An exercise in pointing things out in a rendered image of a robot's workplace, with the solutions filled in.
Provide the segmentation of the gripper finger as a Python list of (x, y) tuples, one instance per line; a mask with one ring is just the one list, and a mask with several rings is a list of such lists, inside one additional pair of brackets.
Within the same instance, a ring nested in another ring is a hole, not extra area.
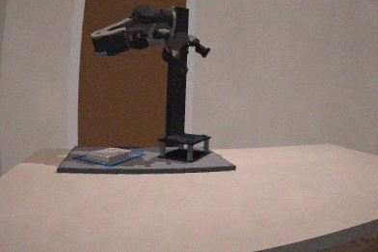
[(180, 77), (180, 78), (184, 78), (185, 74), (187, 73), (188, 69), (187, 67), (185, 67), (185, 69), (183, 70), (180, 66), (179, 66), (179, 61), (180, 61), (180, 54), (179, 54), (179, 51), (177, 50), (174, 50), (174, 49), (171, 49), (170, 50), (170, 53), (169, 53), (169, 56), (170, 56), (170, 59), (173, 61), (173, 71), (174, 73)]
[(200, 40), (197, 39), (196, 37), (189, 36), (189, 39), (190, 40), (189, 40), (188, 46), (192, 46), (192, 47), (195, 46), (195, 51), (200, 53), (202, 57), (205, 58), (208, 52), (210, 51), (210, 48), (209, 47), (205, 48), (203, 45), (201, 45)]

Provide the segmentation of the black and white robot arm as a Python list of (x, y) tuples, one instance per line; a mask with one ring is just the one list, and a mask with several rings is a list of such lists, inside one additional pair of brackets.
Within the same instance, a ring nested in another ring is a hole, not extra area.
[(96, 56), (117, 55), (129, 48), (145, 49), (149, 46), (161, 46), (175, 33), (175, 7), (159, 11), (148, 5), (141, 5), (133, 9), (132, 15), (103, 28), (105, 30), (91, 33)]

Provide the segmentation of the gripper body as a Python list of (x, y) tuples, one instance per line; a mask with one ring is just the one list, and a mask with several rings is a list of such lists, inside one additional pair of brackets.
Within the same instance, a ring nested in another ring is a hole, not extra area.
[[(173, 61), (169, 57), (169, 53), (171, 49), (179, 51), (179, 54), (183, 54), (186, 56), (188, 51), (188, 43), (189, 43), (189, 36), (184, 32), (177, 32), (172, 37), (168, 39), (168, 42), (166, 44), (163, 44), (164, 50), (162, 52), (162, 58), (164, 61), (168, 63), (172, 63)], [(186, 52), (186, 53), (185, 53)]]

